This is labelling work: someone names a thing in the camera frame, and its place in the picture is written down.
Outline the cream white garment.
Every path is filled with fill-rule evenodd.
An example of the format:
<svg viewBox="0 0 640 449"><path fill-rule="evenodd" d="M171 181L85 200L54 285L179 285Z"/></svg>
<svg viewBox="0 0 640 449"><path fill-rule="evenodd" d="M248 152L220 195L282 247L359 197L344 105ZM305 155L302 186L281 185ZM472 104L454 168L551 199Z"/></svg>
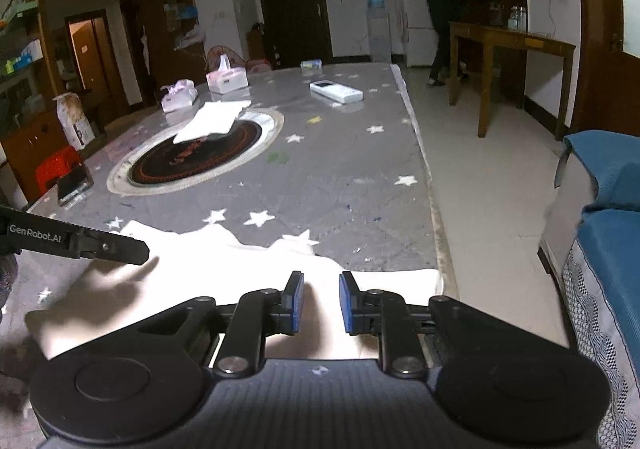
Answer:
<svg viewBox="0 0 640 449"><path fill-rule="evenodd" d="M26 329L44 357L51 359L196 297L211 297L224 305L238 302L246 292L281 290L294 270L304 275L302 325L293 336L273 336L268 355L374 355L373 339L356 339L344 327L338 277L346 261L326 250L310 229L285 233L268 247L243 243L221 224L178 233L131 221L124 234L149 242L149 261L139 267L93 261L67 289L44 289L42 303L25 310Z"/></svg>

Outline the person in black clothes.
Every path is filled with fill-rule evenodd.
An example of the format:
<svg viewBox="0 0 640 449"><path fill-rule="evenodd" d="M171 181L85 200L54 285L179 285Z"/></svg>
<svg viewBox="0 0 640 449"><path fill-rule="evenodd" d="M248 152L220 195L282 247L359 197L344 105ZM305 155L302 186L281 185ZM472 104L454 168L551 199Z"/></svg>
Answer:
<svg viewBox="0 0 640 449"><path fill-rule="evenodd" d="M450 69L450 24L461 21L461 0L426 0L433 28L437 34L437 50L427 85L444 86L440 75Z"/></svg>

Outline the black smartphone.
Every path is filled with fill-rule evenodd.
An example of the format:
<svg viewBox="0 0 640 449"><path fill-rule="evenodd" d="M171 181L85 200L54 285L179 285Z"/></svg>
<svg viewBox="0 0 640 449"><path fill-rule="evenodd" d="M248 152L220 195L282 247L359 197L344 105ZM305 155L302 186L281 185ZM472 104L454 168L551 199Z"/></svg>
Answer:
<svg viewBox="0 0 640 449"><path fill-rule="evenodd" d="M66 206L93 186L93 179L85 164L78 164L56 183L58 204Z"/></svg>

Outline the red plastic stool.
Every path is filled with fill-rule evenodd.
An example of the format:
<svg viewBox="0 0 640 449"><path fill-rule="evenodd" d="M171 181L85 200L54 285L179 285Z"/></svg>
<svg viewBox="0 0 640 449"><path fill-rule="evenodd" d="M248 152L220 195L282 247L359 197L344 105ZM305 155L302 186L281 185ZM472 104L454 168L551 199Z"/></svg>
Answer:
<svg viewBox="0 0 640 449"><path fill-rule="evenodd" d="M56 182L70 174L82 161L73 146L66 146L51 154L36 167L36 182L41 195L51 189Z"/></svg>

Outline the dark wooden display cabinet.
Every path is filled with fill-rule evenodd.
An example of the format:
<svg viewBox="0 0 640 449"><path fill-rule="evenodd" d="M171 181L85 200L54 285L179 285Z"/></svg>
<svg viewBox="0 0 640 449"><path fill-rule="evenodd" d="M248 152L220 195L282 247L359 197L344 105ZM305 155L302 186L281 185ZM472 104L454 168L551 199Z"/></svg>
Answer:
<svg viewBox="0 0 640 449"><path fill-rule="evenodd" d="M72 93L104 132L157 105L164 86L201 81L194 0L1 0L1 165L24 203L44 188L39 166L70 142L56 99Z"/></svg>

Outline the round induction cooktop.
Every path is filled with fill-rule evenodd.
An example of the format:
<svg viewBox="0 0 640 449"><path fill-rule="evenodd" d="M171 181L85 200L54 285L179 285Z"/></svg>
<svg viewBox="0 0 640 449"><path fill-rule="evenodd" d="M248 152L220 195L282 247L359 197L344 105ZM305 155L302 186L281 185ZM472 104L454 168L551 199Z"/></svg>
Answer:
<svg viewBox="0 0 640 449"><path fill-rule="evenodd" d="M276 109L247 109L226 135L176 144L183 124L163 130L131 150L108 174L106 187L123 197L168 195L229 173L267 151L285 122Z"/></svg>

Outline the white paper bag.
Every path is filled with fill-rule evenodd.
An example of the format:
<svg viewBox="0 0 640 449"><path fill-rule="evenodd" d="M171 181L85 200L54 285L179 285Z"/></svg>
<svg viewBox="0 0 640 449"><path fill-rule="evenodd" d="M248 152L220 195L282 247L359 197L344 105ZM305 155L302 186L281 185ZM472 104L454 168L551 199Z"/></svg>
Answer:
<svg viewBox="0 0 640 449"><path fill-rule="evenodd" d="M70 146L77 151L85 149L96 139L94 131L75 93L64 93L54 98L56 115Z"/></svg>

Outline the white paper on cooktop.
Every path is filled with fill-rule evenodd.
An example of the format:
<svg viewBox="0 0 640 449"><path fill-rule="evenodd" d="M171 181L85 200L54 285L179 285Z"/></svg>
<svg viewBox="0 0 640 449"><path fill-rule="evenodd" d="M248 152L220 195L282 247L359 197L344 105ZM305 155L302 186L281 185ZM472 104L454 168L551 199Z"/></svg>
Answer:
<svg viewBox="0 0 640 449"><path fill-rule="evenodd" d="M181 144L214 134L227 135L235 120L251 104L250 100L205 102L194 118L178 131L172 142Z"/></svg>

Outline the blue covered sofa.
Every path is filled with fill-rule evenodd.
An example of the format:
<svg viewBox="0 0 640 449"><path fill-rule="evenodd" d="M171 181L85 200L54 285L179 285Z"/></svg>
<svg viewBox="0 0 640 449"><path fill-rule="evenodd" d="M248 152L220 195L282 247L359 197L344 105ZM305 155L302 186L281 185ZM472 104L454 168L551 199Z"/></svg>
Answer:
<svg viewBox="0 0 640 449"><path fill-rule="evenodd" d="M608 379L602 448L639 444L639 140L568 135L538 256L559 288L580 354Z"/></svg>

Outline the white remote control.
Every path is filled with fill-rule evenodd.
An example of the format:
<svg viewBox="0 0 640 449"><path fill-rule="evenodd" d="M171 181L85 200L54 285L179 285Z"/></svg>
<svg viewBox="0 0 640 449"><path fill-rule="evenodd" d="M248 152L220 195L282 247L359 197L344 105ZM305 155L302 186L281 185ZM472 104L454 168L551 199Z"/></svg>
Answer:
<svg viewBox="0 0 640 449"><path fill-rule="evenodd" d="M363 99L362 91L331 81L311 82L309 84L309 89L314 94L331 99L332 102L338 102L341 105L351 104L352 102L361 102Z"/></svg>

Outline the small clear plastic box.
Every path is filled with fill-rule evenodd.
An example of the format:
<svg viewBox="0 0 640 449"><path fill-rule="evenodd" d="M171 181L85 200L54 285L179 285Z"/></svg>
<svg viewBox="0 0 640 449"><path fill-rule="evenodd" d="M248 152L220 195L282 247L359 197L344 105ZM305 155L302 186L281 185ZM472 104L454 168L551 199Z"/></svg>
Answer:
<svg viewBox="0 0 640 449"><path fill-rule="evenodd" d="M322 60L303 60L300 63L299 67L304 76L314 76L315 74L319 74L322 71Z"/></svg>

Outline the water dispenser with bottle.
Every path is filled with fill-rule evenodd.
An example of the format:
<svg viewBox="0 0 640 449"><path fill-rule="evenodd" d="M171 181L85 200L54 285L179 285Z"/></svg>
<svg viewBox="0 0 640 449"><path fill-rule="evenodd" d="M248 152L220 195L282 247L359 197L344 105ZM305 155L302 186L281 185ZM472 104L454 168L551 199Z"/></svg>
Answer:
<svg viewBox="0 0 640 449"><path fill-rule="evenodd" d="M389 64L392 61L392 43L384 0L367 0L367 24L371 60Z"/></svg>

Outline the dark wooden side table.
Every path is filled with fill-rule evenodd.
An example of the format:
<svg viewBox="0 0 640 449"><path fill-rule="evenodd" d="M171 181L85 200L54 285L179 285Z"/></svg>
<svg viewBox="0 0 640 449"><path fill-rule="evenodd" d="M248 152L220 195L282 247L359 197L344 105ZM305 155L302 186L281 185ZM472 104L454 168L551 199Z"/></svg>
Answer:
<svg viewBox="0 0 640 449"><path fill-rule="evenodd" d="M568 98L570 98L570 83L572 83L575 45L529 32L468 24L467 22L452 22L450 24L451 72L448 81L450 106L457 103L459 95L457 68L460 40L470 40L483 47L478 138L485 138L488 132L491 117L491 86L495 73L495 50L502 50L500 55L501 77L506 79L510 74L514 74L514 81L506 81L506 85L510 86L512 90L518 88L518 97L516 97L518 108L522 108L524 105L527 54L535 52L562 59L562 82L554 138L558 142L563 139Z"/></svg>

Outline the dark wooden door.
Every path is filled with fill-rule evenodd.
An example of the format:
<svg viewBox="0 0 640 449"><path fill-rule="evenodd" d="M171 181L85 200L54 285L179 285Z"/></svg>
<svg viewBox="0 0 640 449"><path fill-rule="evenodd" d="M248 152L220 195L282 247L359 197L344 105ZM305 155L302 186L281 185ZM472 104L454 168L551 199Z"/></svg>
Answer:
<svg viewBox="0 0 640 449"><path fill-rule="evenodd" d="M306 60L332 59L326 0L260 0L265 30L280 57L293 68Z"/></svg>

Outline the wooden door with glass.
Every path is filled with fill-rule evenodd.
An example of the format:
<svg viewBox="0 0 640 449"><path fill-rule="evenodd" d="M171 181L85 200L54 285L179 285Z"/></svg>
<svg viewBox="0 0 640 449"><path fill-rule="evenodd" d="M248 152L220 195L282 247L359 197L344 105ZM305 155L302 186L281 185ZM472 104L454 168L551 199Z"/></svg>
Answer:
<svg viewBox="0 0 640 449"><path fill-rule="evenodd" d="M639 134L639 59L624 51L624 0L580 0L574 131Z"/></svg>

